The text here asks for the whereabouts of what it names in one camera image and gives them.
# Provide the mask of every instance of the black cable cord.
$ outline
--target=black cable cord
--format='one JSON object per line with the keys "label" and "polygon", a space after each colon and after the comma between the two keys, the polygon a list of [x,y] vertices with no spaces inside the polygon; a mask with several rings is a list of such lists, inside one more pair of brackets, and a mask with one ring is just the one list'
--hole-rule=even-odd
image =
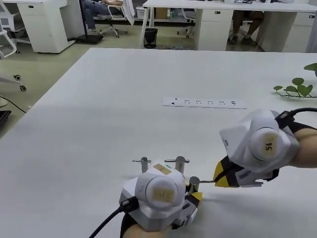
{"label": "black cable cord", "polygon": [[94,238],[101,230],[102,228],[107,225],[109,221],[111,221],[116,215],[118,215],[120,212],[129,213],[139,208],[139,201],[138,199],[134,197],[130,197],[122,202],[120,202],[120,206],[117,210],[112,212],[110,216],[108,216],[98,227],[97,229],[89,236],[89,238]]}
{"label": "black cable cord", "polygon": [[292,110],[290,112],[283,111],[281,114],[279,114],[275,118],[275,120],[278,123],[278,127],[281,129],[287,127],[288,125],[290,125],[292,122],[295,121],[294,116],[297,113],[302,113],[302,112],[315,112],[315,113],[317,113],[317,108],[298,108],[298,109]]}
{"label": "black cable cord", "polygon": [[117,210],[115,210],[114,212],[112,212],[112,214],[110,216],[108,216],[101,224],[100,226],[98,226],[98,228],[89,236],[89,238],[94,238],[101,230],[102,228],[104,228],[105,225],[107,225],[107,223],[109,221],[112,220],[112,218],[114,218],[116,215],[118,215],[120,212],[123,212],[123,208],[119,207]]}
{"label": "black cable cord", "polygon": [[7,100],[8,102],[10,102],[12,105],[14,105],[16,108],[18,108],[20,111],[26,113],[26,111],[24,111],[23,109],[21,109],[19,106],[17,106],[13,101],[9,100],[8,98],[5,98],[4,96],[0,95],[0,98],[3,98],[5,100]]}
{"label": "black cable cord", "polygon": [[298,108],[298,109],[290,111],[289,116],[293,117],[297,113],[302,113],[302,112],[316,112],[317,113],[317,108]]}

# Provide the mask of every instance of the white power strip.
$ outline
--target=white power strip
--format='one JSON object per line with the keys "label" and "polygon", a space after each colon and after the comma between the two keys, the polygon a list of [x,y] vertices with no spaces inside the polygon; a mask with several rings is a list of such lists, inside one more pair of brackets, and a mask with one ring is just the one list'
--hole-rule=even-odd
{"label": "white power strip", "polygon": [[246,103],[229,99],[197,99],[197,98],[171,98],[164,97],[163,106],[170,107],[195,107],[195,108],[236,108],[246,109]]}

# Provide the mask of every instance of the table surface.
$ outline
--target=table surface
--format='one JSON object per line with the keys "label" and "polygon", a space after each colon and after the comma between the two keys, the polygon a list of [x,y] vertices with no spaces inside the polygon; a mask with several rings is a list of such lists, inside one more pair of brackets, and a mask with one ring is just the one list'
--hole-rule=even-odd
{"label": "table surface", "polygon": [[4,3],[25,3],[25,4],[39,4],[48,1],[58,2],[59,4],[66,5],[68,0],[3,0]]}
{"label": "table surface", "polygon": [[147,0],[143,7],[170,7],[196,9],[228,9],[251,11],[285,11],[285,12],[316,12],[317,6],[305,3],[225,3],[219,1],[195,0]]}
{"label": "table surface", "polygon": [[[317,54],[92,48],[0,140],[0,237],[87,238],[118,207],[132,159],[191,162],[211,179],[225,156],[219,136],[258,108],[315,107],[280,98],[275,85],[303,77]],[[163,97],[244,100],[247,109],[163,107]],[[297,121],[317,126],[317,115]],[[283,168],[261,188],[202,184],[194,223],[180,238],[315,237],[317,170]],[[119,237],[122,214],[99,237]]]}

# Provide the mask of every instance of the label sticker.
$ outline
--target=label sticker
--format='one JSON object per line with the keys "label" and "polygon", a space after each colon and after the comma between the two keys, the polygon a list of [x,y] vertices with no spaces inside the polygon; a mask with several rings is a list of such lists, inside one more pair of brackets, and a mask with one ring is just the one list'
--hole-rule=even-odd
{"label": "label sticker", "polygon": [[276,151],[276,134],[268,133],[264,136],[263,152],[267,157],[275,155]]}
{"label": "label sticker", "polygon": [[156,187],[153,190],[153,201],[172,203],[174,199],[174,191],[167,188]]}
{"label": "label sticker", "polygon": [[168,174],[170,174],[172,172],[167,167],[165,167],[165,166],[163,166],[161,164],[154,165],[153,168],[159,170],[162,174],[165,174],[165,175],[168,175]]}

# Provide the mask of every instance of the gray floor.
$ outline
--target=gray floor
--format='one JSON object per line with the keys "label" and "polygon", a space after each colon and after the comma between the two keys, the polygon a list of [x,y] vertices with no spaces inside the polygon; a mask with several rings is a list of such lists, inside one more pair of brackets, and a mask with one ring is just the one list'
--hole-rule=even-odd
{"label": "gray floor", "polygon": [[[105,34],[103,41],[94,47],[102,48],[137,48],[141,27],[117,26],[118,29],[128,30],[129,34],[121,33],[120,38],[115,38],[112,32]],[[193,39],[186,39],[185,34],[176,35],[180,28],[158,27],[157,44],[159,49],[165,47],[184,46],[193,49]],[[21,54],[15,54],[1,61],[0,74],[19,74],[27,87],[27,91],[21,92],[16,85],[0,83],[0,94],[24,110],[29,110],[59,79],[60,77],[90,48],[88,45],[75,44],[59,55],[37,54],[32,51],[30,45],[18,45]],[[227,50],[254,51],[255,47],[242,47],[240,45],[228,46]],[[2,137],[23,116],[23,113],[13,105],[8,104],[1,108],[11,110],[8,121],[0,128]]]}

